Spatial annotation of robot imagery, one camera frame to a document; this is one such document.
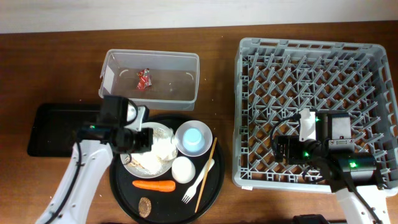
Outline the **white napkin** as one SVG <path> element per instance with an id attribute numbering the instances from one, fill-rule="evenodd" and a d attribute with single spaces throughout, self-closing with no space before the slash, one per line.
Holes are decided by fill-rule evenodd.
<path id="1" fill-rule="evenodd" d="M 177 157 L 177 142 L 171 128 L 152 128 L 150 155 L 161 161 L 171 161 Z"/>

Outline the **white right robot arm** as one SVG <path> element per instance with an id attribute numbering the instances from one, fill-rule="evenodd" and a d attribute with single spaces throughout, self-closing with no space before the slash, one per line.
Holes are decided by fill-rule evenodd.
<path id="1" fill-rule="evenodd" d="M 269 134 L 277 162 L 320 172 L 337 197 L 348 223 L 390 223 L 381 165 L 368 152 L 356 152 L 346 112 L 304 109 L 278 123 L 296 121 L 299 134 Z"/>

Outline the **red snack wrapper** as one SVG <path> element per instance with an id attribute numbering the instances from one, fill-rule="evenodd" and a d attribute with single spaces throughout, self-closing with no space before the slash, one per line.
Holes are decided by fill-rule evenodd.
<path id="1" fill-rule="evenodd" d="M 141 70 L 140 72 L 138 72 L 137 76 L 139 78 L 139 82 L 137 84 L 138 90 L 144 90 L 147 87 L 152 85 L 152 78 L 150 75 L 150 70 L 148 68 L 145 68 L 145 69 Z"/>

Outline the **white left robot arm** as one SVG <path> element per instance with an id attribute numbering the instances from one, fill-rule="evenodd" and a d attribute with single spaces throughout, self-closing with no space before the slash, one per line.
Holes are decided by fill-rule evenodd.
<path id="1" fill-rule="evenodd" d="M 118 154 L 149 152 L 152 131 L 143 126 L 149 109 L 108 95 L 94 122 L 78 128 L 69 165 L 37 223 L 85 223 L 98 184 Z"/>

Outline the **white cup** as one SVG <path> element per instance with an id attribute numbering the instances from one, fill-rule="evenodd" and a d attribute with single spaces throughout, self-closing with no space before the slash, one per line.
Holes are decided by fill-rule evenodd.
<path id="1" fill-rule="evenodd" d="M 177 157 L 172 163 L 172 177 L 179 184 L 187 184 L 195 176 L 196 170 L 193 162 L 184 156 Z"/>

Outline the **light blue cup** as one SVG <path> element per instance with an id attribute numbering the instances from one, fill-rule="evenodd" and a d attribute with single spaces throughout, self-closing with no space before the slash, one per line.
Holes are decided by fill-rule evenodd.
<path id="1" fill-rule="evenodd" d="M 205 145 L 205 139 L 197 128 L 189 128 L 183 134 L 183 146 L 188 152 L 201 151 Z"/>

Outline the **white speckled plate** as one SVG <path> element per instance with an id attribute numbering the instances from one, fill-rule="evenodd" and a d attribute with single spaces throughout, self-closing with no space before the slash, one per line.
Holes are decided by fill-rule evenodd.
<path id="1" fill-rule="evenodd" d="M 142 125 L 142 127 L 151 128 L 151 129 L 152 128 L 168 129 L 166 125 L 155 122 L 146 122 Z M 132 175 L 135 175 L 136 177 L 140 177 L 143 179 L 151 179 L 154 177 L 158 177 L 167 172 L 171 168 L 174 159 L 171 161 L 161 161 L 156 159 L 155 157 L 152 157 L 149 153 L 150 152 L 131 154 L 131 156 L 144 167 L 143 169 L 139 167 L 125 165 L 125 158 L 127 157 L 128 154 L 121 154 L 120 159 L 122 165 L 128 172 L 130 172 Z"/>

